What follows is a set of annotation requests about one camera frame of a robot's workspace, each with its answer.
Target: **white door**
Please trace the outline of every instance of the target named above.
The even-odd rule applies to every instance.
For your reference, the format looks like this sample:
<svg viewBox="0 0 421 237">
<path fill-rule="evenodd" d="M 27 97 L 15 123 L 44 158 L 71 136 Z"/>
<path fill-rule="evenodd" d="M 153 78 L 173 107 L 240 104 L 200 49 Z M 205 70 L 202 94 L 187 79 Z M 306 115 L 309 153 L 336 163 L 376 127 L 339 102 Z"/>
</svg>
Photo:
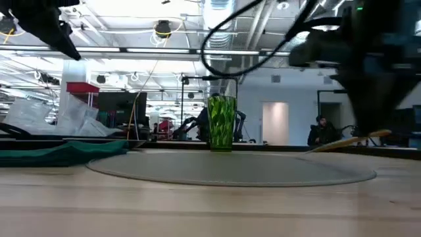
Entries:
<svg viewBox="0 0 421 237">
<path fill-rule="evenodd" d="M 262 118 L 262 140 L 269 145 L 288 145 L 288 104 L 264 102 Z"/>
</svg>

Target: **plastic bag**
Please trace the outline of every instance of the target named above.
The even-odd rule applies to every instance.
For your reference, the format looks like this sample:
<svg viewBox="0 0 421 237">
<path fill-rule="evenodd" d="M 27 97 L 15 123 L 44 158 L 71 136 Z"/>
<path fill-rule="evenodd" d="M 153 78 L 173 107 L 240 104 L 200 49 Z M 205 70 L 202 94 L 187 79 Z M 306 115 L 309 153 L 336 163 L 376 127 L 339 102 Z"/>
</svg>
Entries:
<svg viewBox="0 0 421 237">
<path fill-rule="evenodd" d="M 67 107 L 59 116 L 55 134 L 62 136 L 82 136 L 80 135 L 80 130 L 84 126 L 86 119 L 96 119 L 97 114 L 98 109 L 89 107 L 83 101 L 70 95 Z"/>
<path fill-rule="evenodd" d="M 80 131 L 78 131 L 77 136 L 105 137 L 115 132 L 121 132 L 121 130 L 117 128 L 107 128 L 94 118 L 87 117 L 84 125 Z"/>
<path fill-rule="evenodd" d="M 16 99 L 3 122 L 21 128 L 30 134 L 53 134 L 55 126 L 45 121 L 50 111 L 50 106 L 42 102 Z"/>
</svg>

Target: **table surface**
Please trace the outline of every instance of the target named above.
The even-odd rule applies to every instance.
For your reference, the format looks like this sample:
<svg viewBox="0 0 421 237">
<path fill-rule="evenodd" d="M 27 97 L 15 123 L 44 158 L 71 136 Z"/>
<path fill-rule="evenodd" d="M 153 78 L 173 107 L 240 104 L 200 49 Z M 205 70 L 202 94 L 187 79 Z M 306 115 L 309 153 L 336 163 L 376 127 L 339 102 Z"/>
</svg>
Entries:
<svg viewBox="0 0 421 237">
<path fill-rule="evenodd" d="M 420 235 L 420 161 L 308 156 L 370 167 L 378 177 L 339 186 L 223 188 L 128 180 L 85 167 L 1 169 L 0 236 Z"/>
</svg>

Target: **teal towel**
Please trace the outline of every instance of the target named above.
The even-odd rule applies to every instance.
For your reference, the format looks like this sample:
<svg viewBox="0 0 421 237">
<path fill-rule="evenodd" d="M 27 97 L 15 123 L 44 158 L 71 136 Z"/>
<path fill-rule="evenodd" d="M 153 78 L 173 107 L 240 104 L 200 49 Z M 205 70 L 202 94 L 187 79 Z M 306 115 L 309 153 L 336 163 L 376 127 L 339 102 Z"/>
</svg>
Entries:
<svg viewBox="0 0 421 237">
<path fill-rule="evenodd" d="M 127 153 L 127 141 L 91 144 L 69 141 L 49 149 L 0 151 L 0 167 L 68 167 Z"/>
</svg>

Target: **man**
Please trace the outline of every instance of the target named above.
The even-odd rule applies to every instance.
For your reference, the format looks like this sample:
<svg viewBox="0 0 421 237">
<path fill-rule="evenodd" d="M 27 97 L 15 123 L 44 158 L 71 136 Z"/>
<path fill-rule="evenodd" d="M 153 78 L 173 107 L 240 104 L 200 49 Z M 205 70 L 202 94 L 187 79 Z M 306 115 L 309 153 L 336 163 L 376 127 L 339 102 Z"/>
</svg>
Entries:
<svg viewBox="0 0 421 237">
<path fill-rule="evenodd" d="M 331 122 L 328 122 L 322 115 L 316 118 L 317 125 L 311 125 L 307 145 L 324 145 L 331 142 L 336 142 L 341 139 L 339 132 Z"/>
<path fill-rule="evenodd" d="M 153 124 L 153 131 L 152 131 L 152 140 L 151 142 L 156 142 L 158 141 L 158 124 L 154 123 Z"/>
</svg>

